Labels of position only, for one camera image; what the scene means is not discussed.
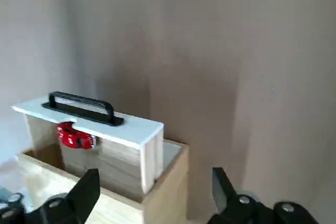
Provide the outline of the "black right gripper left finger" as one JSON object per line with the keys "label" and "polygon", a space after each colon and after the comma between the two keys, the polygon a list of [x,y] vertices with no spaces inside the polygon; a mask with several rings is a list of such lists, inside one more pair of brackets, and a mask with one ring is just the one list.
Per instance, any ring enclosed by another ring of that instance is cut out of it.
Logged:
{"label": "black right gripper left finger", "polygon": [[27,212],[22,193],[1,197],[1,223],[85,223],[100,197],[99,170],[87,170],[65,195],[54,195]]}

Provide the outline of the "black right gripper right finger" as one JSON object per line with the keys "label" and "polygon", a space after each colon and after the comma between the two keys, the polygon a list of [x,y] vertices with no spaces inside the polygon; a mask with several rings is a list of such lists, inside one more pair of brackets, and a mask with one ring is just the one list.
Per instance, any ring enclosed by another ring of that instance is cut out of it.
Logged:
{"label": "black right gripper right finger", "polygon": [[212,195],[218,213],[210,223],[317,223],[298,203],[279,201],[269,208],[249,194],[238,193],[221,167],[212,168]]}

